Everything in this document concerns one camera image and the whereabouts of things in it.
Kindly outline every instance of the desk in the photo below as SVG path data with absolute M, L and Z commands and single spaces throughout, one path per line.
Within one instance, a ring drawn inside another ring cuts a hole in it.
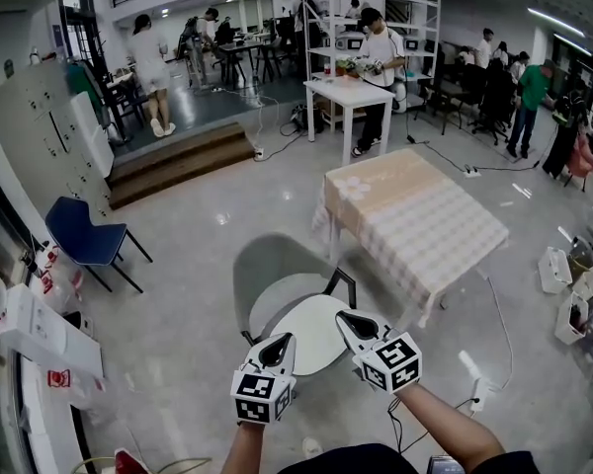
M 238 52 L 244 52 L 244 51 L 248 51 L 248 58 L 250 59 L 250 69 L 252 72 L 255 71 L 255 65 L 253 64 L 253 54 L 252 54 L 252 50 L 253 49 L 258 49 L 261 54 L 263 54 L 264 56 L 264 72 L 268 71 L 269 75 L 270 75 L 270 80 L 272 82 L 272 80 L 274 79 L 274 74 L 272 71 L 272 68 L 269 65 L 269 61 L 268 61 L 268 51 L 266 50 L 266 48 L 263 46 L 263 44 L 257 40 L 247 40 L 243 45 L 235 45 L 235 42 L 232 43 L 227 43 L 225 45 L 221 45 L 219 47 L 219 50 L 222 51 L 225 55 L 226 55 L 226 82 L 228 82 L 229 79 L 229 75 L 230 75 L 230 70 L 232 69 L 232 74 L 233 74 L 233 89 L 235 89 L 237 87 L 236 85 L 236 81 L 235 81 L 235 65 L 237 63 L 239 63 L 239 61 L 235 58 L 235 61 L 232 61 L 232 57 L 235 56 Z M 240 66 L 240 72 L 242 77 L 244 78 L 244 82 L 246 82 L 246 76 L 244 75 L 243 70 L 241 70 L 241 66 Z
M 337 259 L 349 230 L 423 308 L 503 244 L 509 232 L 453 180 L 410 149 L 325 175 L 312 229 Z
M 354 124 L 354 109 L 377 104 L 386 104 L 382 120 L 382 143 L 380 155 L 386 152 L 388 132 L 391 125 L 391 111 L 393 108 L 393 94 L 383 88 L 378 88 L 360 79 L 338 77 L 333 81 L 305 81 L 307 94 L 307 140 L 314 141 L 314 93 L 329 99 L 331 104 L 330 116 L 334 121 L 334 102 L 343 107 L 343 166 L 349 165 L 352 150 L 352 128 Z
M 336 326 L 336 314 L 345 309 L 349 305 L 333 296 L 314 295 L 273 329 L 271 336 L 290 332 L 296 337 L 294 375 L 318 372 L 345 352 L 345 341 Z

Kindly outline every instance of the white cabinet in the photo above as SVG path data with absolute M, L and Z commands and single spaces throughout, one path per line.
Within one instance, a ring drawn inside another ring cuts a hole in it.
M 95 222 L 109 214 L 110 190 L 85 139 L 60 62 L 32 65 L 0 86 L 0 143 L 42 217 L 59 197 L 86 200 Z

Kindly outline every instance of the blue chair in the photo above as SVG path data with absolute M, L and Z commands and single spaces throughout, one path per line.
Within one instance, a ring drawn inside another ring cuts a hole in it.
M 145 258 L 153 260 L 127 230 L 127 225 L 95 226 L 90 221 L 88 203 L 77 198 L 60 197 L 46 215 L 46 228 L 57 246 L 75 264 L 83 266 L 102 287 L 112 293 L 112 289 L 92 270 L 92 267 L 112 267 L 140 293 L 142 289 L 127 276 L 115 263 L 116 258 L 123 261 L 119 249 L 124 239 L 129 237 Z

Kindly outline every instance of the white table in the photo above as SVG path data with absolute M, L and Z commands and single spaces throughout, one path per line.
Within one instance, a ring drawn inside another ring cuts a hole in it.
M 349 305 L 329 295 L 307 298 L 273 329 L 271 336 L 290 332 L 296 337 L 294 375 L 311 375 L 345 352 L 336 314 Z
M 335 106 L 343 107 L 343 167 L 349 165 L 352 150 L 352 127 L 354 123 L 354 109 L 377 104 L 386 104 L 384 118 L 382 119 L 382 142 L 380 155 L 386 153 L 388 132 L 391 125 L 391 111 L 393 108 L 393 94 L 390 91 L 378 88 L 360 79 L 351 77 L 337 77 L 331 81 L 305 81 L 307 94 L 307 140 L 314 141 L 314 93 L 331 101 L 330 117 L 331 132 L 334 133 Z

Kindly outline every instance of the black pants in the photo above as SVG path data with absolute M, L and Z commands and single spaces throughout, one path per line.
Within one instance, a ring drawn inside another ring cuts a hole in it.
M 521 132 L 523 131 L 523 128 L 525 128 L 523 140 L 521 142 L 521 150 L 527 152 L 530 148 L 530 138 L 532 138 L 532 131 L 534 130 L 534 124 L 536 123 L 536 113 L 537 111 L 531 111 L 527 109 L 525 105 L 521 106 L 521 109 L 516 112 L 514 128 L 512 128 L 512 136 L 510 137 L 510 143 L 507 147 L 516 149 L 518 139 L 521 138 Z
M 372 148 L 374 139 L 382 136 L 382 119 L 384 118 L 384 110 L 386 104 L 378 104 L 377 106 L 365 107 L 365 126 L 363 128 L 363 136 L 358 139 L 358 149 L 367 152 Z
M 305 77 L 305 32 L 295 32 L 296 35 L 296 71 L 299 77 Z
M 332 449 L 297 463 L 280 474 L 417 474 L 413 466 L 390 447 L 363 444 Z

